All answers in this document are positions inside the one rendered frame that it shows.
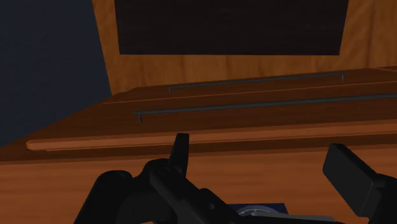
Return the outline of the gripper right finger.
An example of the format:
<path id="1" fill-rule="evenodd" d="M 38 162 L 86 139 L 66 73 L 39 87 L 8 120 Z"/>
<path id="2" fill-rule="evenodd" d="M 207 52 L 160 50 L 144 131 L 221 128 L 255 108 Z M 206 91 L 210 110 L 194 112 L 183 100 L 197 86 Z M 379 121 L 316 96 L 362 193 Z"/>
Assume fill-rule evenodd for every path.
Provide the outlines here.
<path id="1" fill-rule="evenodd" d="M 375 172 L 344 144 L 330 144 L 323 174 L 368 224 L 397 224 L 397 178 Z"/>

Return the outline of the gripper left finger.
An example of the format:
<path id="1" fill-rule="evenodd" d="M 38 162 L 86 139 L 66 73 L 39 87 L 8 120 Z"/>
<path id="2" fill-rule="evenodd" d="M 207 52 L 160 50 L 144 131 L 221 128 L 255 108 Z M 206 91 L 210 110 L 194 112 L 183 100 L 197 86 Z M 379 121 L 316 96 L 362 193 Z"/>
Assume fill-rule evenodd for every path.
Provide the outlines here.
<path id="1" fill-rule="evenodd" d="M 95 180 L 73 224 L 243 224 L 212 191 L 186 178 L 189 135 L 176 135 L 169 158 L 151 160 L 133 177 L 106 171 Z"/>

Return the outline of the brown wooden chest of drawers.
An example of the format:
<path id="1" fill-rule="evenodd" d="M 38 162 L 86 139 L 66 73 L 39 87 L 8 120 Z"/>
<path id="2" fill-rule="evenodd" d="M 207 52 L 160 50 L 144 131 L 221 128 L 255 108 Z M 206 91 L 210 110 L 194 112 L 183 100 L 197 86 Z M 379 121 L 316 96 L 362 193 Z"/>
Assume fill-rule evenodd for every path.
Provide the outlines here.
<path id="1" fill-rule="evenodd" d="M 0 148 L 0 224 L 73 224 L 95 179 L 139 174 L 190 135 L 188 179 L 227 203 L 355 217 L 323 176 L 331 143 L 397 177 L 397 66 L 137 87 Z"/>

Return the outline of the dark blue flat rectangular thing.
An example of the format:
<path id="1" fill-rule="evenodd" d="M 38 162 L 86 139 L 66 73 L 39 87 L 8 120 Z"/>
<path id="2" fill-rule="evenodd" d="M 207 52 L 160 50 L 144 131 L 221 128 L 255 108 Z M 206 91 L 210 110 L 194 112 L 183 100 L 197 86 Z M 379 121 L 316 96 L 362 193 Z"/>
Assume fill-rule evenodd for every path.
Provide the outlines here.
<path id="1" fill-rule="evenodd" d="M 283 213 L 288 214 L 288 210 L 284 203 L 273 204 L 228 204 L 236 213 L 241 216 L 251 215 L 254 212 L 270 212 L 270 213 Z"/>

